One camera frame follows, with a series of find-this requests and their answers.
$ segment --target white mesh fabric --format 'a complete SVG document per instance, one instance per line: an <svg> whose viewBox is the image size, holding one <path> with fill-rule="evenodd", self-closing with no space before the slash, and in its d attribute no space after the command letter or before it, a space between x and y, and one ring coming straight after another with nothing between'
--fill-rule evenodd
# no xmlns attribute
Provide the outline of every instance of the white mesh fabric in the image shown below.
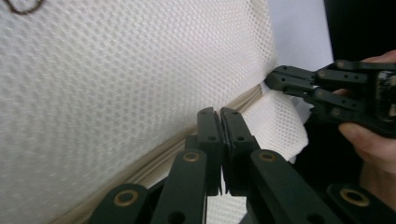
<svg viewBox="0 0 396 224"><path fill-rule="evenodd" d="M264 0L0 2L0 43L2 223L56 219L275 65Z"/></svg>
<svg viewBox="0 0 396 224"><path fill-rule="evenodd" d="M207 224L237 224L246 213L245 197L233 197L230 194L207 197Z"/></svg>
<svg viewBox="0 0 396 224"><path fill-rule="evenodd" d="M260 147L280 153L287 161L307 144L304 126L289 98L268 91L243 114Z"/></svg>

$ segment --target human hand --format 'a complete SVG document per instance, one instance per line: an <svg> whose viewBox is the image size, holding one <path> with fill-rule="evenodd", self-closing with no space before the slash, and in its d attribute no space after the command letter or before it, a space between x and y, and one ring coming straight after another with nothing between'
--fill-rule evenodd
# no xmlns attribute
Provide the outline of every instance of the human hand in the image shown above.
<svg viewBox="0 0 396 224"><path fill-rule="evenodd" d="M396 63L396 50L363 61ZM364 161L361 186L396 211L396 139L382 137L354 123L343 123L339 130Z"/></svg>

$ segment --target finger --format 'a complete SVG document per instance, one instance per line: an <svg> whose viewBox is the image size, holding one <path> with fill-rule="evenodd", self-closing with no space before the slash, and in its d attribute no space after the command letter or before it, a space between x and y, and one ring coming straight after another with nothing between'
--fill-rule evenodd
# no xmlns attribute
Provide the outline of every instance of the finger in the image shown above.
<svg viewBox="0 0 396 224"><path fill-rule="evenodd" d="M365 63L396 63L396 49L377 57L364 59Z"/></svg>
<svg viewBox="0 0 396 224"><path fill-rule="evenodd" d="M347 89L340 89L340 90L334 91L334 93L337 95L348 96L350 94L350 91Z"/></svg>
<svg viewBox="0 0 396 224"><path fill-rule="evenodd" d="M339 126L339 130L356 149L362 151L370 151L371 148L379 147L383 141L378 134L354 123L343 123Z"/></svg>
<svg viewBox="0 0 396 224"><path fill-rule="evenodd" d="M340 132L355 147L362 159L396 172L396 140L382 137L354 123L343 123Z"/></svg>

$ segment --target bolt hole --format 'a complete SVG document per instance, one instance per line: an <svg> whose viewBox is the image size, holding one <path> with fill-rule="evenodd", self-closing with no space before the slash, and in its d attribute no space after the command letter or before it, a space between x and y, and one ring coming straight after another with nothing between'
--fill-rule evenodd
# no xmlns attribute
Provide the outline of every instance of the bolt hole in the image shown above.
<svg viewBox="0 0 396 224"><path fill-rule="evenodd" d="M311 214L308 217L306 217L306 220L308 220L312 224L323 224L324 223L323 217L319 214Z"/></svg>
<svg viewBox="0 0 396 224"><path fill-rule="evenodd" d="M339 109L334 109L334 110L332 111L332 114L333 114L334 116L338 116L338 115L340 115L340 110L339 110Z"/></svg>
<svg viewBox="0 0 396 224"><path fill-rule="evenodd" d="M345 201L359 207L366 207L370 204L369 198L354 189L341 189L340 195Z"/></svg>
<svg viewBox="0 0 396 224"><path fill-rule="evenodd" d="M173 212L168 216L168 223L169 224L182 224L186 218L184 214L181 212Z"/></svg>
<svg viewBox="0 0 396 224"><path fill-rule="evenodd" d="M139 193L134 189L125 189L114 197L114 204L118 207L126 207L137 201Z"/></svg>

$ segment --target metal screw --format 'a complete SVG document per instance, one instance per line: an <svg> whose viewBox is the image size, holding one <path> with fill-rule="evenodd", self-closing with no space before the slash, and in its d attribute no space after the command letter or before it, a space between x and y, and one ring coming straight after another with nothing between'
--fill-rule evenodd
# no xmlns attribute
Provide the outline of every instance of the metal screw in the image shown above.
<svg viewBox="0 0 396 224"><path fill-rule="evenodd" d="M323 70L319 71L318 74L319 74L320 77L325 77L326 76L326 73Z"/></svg>
<svg viewBox="0 0 396 224"><path fill-rule="evenodd" d="M338 62L338 63L337 63L337 66L338 66L338 67L344 67L344 65L345 65L344 62Z"/></svg>
<svg viewBox="0 0 396 224"><path fill-rule="evenodd" d="M272 153L269 152L262 152L259 154L259 158L262 161L275 161L276 160L276 156Z"/></svg>
<svg viewBox="0 0 396 224"><path fill-rule="evenodd" d="M186 154L183 155L183 160L184 161L198 161L199 154L196 152L187 152Z"/></svg>

